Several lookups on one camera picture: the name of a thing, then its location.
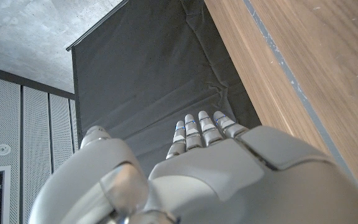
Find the wooden panel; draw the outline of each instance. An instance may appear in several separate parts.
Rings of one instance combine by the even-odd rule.
[[[244,2],[205,2],[262,124],[319,142]],[[358,1],[251,3],[358,180]]]
[[[241,1],[205,0],[252,104],[264,125],[326,148],[288,78]]]
[[[358,1],[252,4],[358,180]]]

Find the black cloth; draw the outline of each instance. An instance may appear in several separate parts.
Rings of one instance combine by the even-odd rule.
[[[220,110],[260,125],[202,0],[129,0],[74,47],[83,135],[101,125],[144,172],[165,159],[177,121]]]

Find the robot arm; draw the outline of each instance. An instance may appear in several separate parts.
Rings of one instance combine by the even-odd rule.
[[[358,223],[358,188],[330,157],[221,112],[188,114],[146,179],[129,147],[91,128],[48,179],[31,223]]]

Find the white wall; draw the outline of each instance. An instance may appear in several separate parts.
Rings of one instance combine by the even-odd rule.
[[[9,217],[3,223],[27,223],[45,181],[78,150],[71,117],[72,100],[0,80],[0,145],[11,148],[0,155],[0,167],[8,167],[11,176],[10,185],[7,180],[3,185],[9,195],[0,195],[0,207],[9,208],[0,212]]]

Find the concrete ceiling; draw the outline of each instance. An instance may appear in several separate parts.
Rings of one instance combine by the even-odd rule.
[[[0,70],[74,93],[65,49],[122,0],[0,0]]]

